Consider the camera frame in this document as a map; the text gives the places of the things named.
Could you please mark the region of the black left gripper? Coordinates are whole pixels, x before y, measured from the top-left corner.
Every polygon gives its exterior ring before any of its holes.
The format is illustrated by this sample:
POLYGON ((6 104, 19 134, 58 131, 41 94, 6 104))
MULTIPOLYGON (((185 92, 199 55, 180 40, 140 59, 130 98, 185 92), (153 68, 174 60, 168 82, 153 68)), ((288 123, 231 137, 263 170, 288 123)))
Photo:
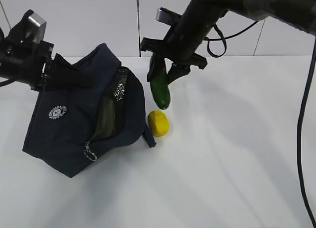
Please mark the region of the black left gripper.
POLYGON ((62 55, 56 53, 51 60, 54 44, 40 41, 17 43, 14 56, 18 59, 15 80, 27 84, 33 91, 41 91, 43 85, 43 67, 50 62, 50 75, 45 82, 46 91, 72 88, 90 88, 93 77, 84 75, 77 67, 70 64, 62 55))

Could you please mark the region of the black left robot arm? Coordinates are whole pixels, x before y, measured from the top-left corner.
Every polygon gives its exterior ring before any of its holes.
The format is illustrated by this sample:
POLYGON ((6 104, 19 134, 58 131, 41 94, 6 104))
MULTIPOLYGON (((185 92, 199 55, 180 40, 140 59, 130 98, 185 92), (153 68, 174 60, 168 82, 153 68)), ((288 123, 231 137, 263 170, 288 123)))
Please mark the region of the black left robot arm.
POLYGON ((26 84, 31 90, 91 88, 93 77, 81 73, 60 54, 51 57, 53 44, 40 41, 17 43, 0 32, 1 87, 14 82, 26 84))

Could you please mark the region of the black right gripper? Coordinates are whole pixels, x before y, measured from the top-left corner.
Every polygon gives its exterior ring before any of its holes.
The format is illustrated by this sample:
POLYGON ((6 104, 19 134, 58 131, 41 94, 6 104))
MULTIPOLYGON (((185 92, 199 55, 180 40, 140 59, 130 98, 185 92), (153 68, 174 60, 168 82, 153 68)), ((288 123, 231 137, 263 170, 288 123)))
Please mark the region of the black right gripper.
POLYGON ((172 22, 163 39, 143 38, 141 51, 154 53, 150 58, 147 81, 153 81, 165 72, 165 59, 174 63, 167 73, 167 84, 188 75, 190 65, 204 69, 206 58, 195 53, 207 36, 207 22, 200 17, 182 15, 172 22))

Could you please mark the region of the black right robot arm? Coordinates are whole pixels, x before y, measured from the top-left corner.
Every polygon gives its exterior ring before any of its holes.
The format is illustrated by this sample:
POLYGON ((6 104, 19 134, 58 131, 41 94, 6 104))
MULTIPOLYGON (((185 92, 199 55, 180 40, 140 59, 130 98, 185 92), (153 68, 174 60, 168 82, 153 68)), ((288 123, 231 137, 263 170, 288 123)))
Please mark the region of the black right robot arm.
POLYGON ((229 11, 254 21, 273 17, 310 35, 316 34, 316 0, 191 0, 182 15, 161 7, 156 20, 170 26, 167 34, 164 39, 143 38, 140 44, 141 51, 152 52, 158 63, 150 68, 147 80, 159 75, 165 59, 175 64, 168 83, 187 75, 192 65, 204 69, 207 60, 196 50, 229 11))

